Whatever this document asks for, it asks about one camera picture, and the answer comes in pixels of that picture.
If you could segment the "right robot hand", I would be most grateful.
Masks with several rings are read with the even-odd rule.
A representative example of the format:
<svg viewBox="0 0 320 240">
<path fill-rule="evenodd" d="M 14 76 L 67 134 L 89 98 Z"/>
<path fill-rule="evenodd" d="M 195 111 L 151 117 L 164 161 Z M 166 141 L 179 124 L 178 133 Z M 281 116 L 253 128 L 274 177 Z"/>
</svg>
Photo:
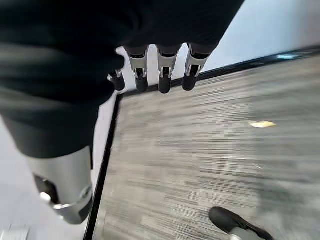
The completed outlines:
<svg viewBox="0 0 320 240">
<path fill-rule="evenodd" d="M 0 114 L 41 198 L 79 225 L 93 200 L 91 169 L 99 108 L 114 93 L 125 47 L 191 44 L 214 50 L 241 0 L 3 0 Z"/>
</svg>

